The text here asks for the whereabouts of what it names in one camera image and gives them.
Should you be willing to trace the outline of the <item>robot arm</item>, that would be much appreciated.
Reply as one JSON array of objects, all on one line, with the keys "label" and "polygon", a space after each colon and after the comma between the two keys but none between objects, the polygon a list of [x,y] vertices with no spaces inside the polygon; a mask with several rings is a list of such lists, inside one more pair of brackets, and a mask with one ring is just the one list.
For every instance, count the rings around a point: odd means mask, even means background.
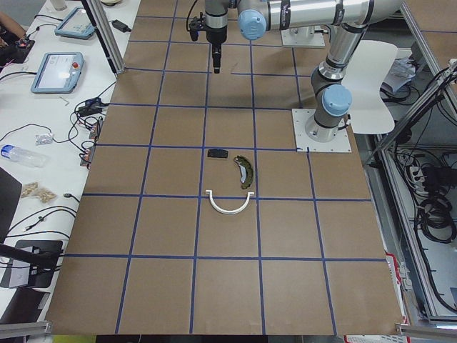
[{"label": "robot arm", "polygon": [[308,137],[326,143],[335,138],[350,109],[351,93],[341,82],[368,26],[388,18],[401,5],[401,1],[205,1],[204,12],[188,19],[186,29],[193,41],[205,32],[214,72],[219,73],[229,9],[237,10],[239,31],[249,41],[267,31],[333,27],[324,59],[311,74],[316,109],[305,126]]}]

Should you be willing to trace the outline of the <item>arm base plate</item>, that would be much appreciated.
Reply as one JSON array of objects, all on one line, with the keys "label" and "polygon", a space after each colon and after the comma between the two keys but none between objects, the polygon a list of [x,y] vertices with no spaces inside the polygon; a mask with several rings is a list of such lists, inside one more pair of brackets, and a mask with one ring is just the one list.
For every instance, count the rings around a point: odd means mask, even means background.
[{"label": "arm base plate", "polygon": [[296,151],[351,153],[344,120],[334,128],[323,128],[315,121],[314,112],[314,109],[292,109]]},{"label": "arm base plate", "polygon": [[283,30],[281,32],[282,46],[323,49],[325,31],[320,26],[307,26]]}]

